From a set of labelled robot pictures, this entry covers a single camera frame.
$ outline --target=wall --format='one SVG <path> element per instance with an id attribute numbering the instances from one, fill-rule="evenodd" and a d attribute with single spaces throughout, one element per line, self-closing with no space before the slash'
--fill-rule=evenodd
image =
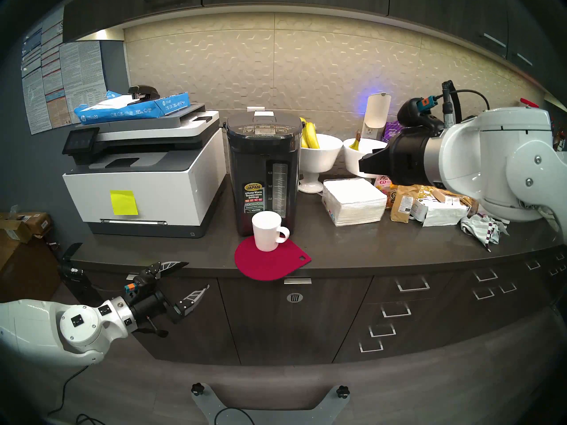
<path id="1" fill-rule="evenodd" d="M 107 87 L 118 92 L 128 91 L 123 50 L 121 42 L 101 43 Z M 54 221 L 54 230 L 47 239 L 59 242 L 64 250 L 90 234 L 62 178 L 75 167 L 73 158 L 61 154 L 70 126 L 31 135 L 20 65 L 18 41 L 0 67 L 0 100 L 10 105 L 3 110 L 0 127 L 0 211 L 12 205 L 19 205 L 21 211 L 46 211 Z"/>
<path id="2" fill-rule="evenodd" d="M 517 73 L 456 44 L 385 24 L 323 15 L 190 16 L 125 30 L 132 83 L 162 95 L 188 91 L 223 118 L 266 106 L 313 121 L 341 139 L 362 127 L 369 95 L 392 95 L 389 120 L 411 98 L 456 88 L 482 92 L 491 108 L 538 104 L 544 92 Z M 459 95 L 463 117 L 485 109 Z M 433 113 L 442 118 L 441 107 Z M 344 171 L 339 159 L 333 172 Z"/>

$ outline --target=backsplash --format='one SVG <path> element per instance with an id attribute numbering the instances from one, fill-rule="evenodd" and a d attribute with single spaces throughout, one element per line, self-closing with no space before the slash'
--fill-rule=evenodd
<path id="1" fill-rule="evenodd" d="M 199 15 L 124 30 L 133 84 L 161 95 L 189 92 L 220 111 L 221 123 L 246 106 L 293 112 L 340 139 L 362 128 L 366 99 L 392 95 L 390 116 L 441 83 L 482 92 L 491 108 L 543 103 L 544 92 L 514 71 L 444 40 L 386 24 L 323 15 Z M 463 118 L 484 101 L 459 95 Z M 433 114 L 442 118 L 441 105 Z M 333 173 L 346 173 L 339 156 Z"/>

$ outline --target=white fruit bowl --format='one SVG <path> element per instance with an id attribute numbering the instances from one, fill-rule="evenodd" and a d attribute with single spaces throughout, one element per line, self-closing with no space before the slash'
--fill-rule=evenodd
<path id="1" fill-rule="evenodd" d="M 376 178 L 379 174 L 364 173 L 358 169 L 358 160 L 366 154 L 372 153 L 374 149 L 383 149 L 388 143 L 371 138 L 361 138 L 358 144 L 358 151 L 351 149 L 349 146 L 354 143 L 354 138 L 348 138 L 342 142 L 342 148 L 345 150 L 345 165 L 353 175 L 362 178 Z"/>
<path id="2" fill-rule="evenodd" d="M 299 170 L 303 173 L 299 191 L 305 193 L 323 191 L 319 173 L 330 171 L 342 148 L 342 141 L 331 135 L 317 134 L 317 141 L 320 149 L 302 147 L 299 152 Z"/>

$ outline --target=brown paper bag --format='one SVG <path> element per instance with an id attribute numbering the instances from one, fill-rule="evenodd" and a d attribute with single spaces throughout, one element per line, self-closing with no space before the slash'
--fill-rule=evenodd
<path id="1" fill-rule="evenodd" d="M 417 195 L 421 185 L 414 184 L 412 186 L 398 186 L 396 200 L 392 205 L 390 219 L 394 222 L 409 221 L 409 212 L 412 209 L 413 201 L 417 199 Z"/>

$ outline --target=countertop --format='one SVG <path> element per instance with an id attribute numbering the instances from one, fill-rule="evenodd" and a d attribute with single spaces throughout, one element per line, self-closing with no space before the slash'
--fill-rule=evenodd
<path id="1" fill-rule="evenodd" d="M 299 192 L 290 238 L 312 261 L 292 275 L 349 277 L 449 270 L 471 262 L 483 266 L 502 257 L 521 258 L 559 245 L 561 240 L 544 219 L 510 223 L 508 232 L 510 236 L 501 235 L 500 243 L 490 244 L 488 252 L 460 226 L 422 228 L 415 221 L 392 222 L 389 211 L 380 222 L 335 227 L 320 195 Z M 189 265 L 183 268 L 183 276 L 240 277 L 234 252 L 243 239 L 237 233 L 229 183 L 204 237 L 89 235 L 73 261 L 83 269 L 115 272 L 138 272 L 157 261 L 185 261 Z"/>

